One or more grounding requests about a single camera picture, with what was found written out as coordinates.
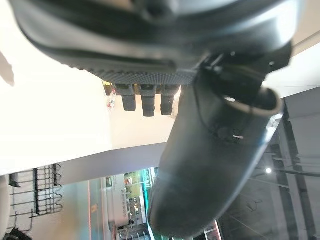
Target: metal rack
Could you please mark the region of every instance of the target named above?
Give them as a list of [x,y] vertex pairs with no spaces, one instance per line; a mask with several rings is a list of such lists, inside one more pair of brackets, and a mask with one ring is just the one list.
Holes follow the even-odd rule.
[[11,213],[8,232],[19,228],[28,233],[34,218],[61,212],[60,169],[61,165],[52,164],[17,173],[16,186],[19,187],[9,186]]

